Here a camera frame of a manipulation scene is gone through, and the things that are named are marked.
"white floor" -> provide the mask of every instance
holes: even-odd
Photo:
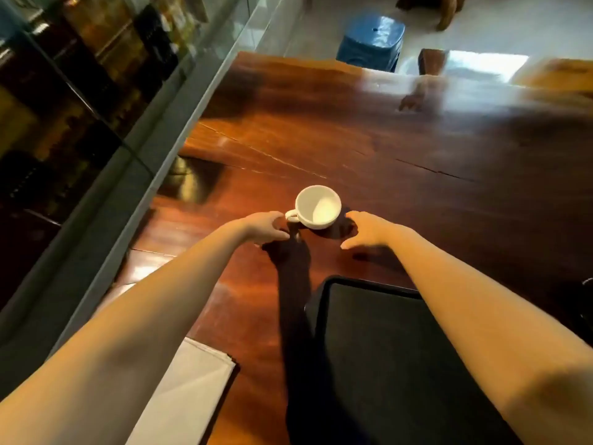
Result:
[[[335,58],[350,19],[372,11],[406,25],[398,67],[415,62],[422,48],[593,59],[593,0],[467,0],[443,32],[435,30],[437,11],[404,12],[396,1],[313,0],[286,56]]]

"hand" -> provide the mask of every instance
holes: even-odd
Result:
[[[387,245],[389,230],[393,228],[393,223],[368,212],[358,212],[357,210],[351,210],[346,214],[346,217],[356,224],[358,234],[346,239],[341,245],[342,250],[360,246]]]
[[[279,230],[276,221],[280,218],[284,218],[284,214],[273,210],[256,212],[238,220],[238,222],[245,228],[246,240],[264,244],[274,240],[290,239],[291,236],[287,232]]]

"cup handle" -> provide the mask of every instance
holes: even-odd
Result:
[[[296,209],[291,209],[288,212],[286,212],[286,214],[284,214],[284,216],[286,217],[286,221],[287,222],[291,222],[291,223],[299,223],[300,220],[298,219],[298,213]]]

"wood grain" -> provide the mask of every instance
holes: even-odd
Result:
[[[174,256],[230,219],[286,211],[300,189],[324,184],[345,209],[416,229],[571,326],[555,294],[593,273],[593,119],[580,103],[241,53],[133,247]],[[314,443],[304,423],[285,421],[311,290],[333,274],[411,286],[390,253],[341,251],[343,219],[298,232],[267,252],[240,247],[190,331],[240,367],[210,444]]]

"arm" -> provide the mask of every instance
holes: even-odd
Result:
[[[107,306],[0,404],[2,442],[124,444],[235,249],[288,239],[282,216],[221,226]]]
[[[343,249],[388,246],[471,375],[528,445],[593,440],[593,350],[570,330],[418,233],[349,212]]]

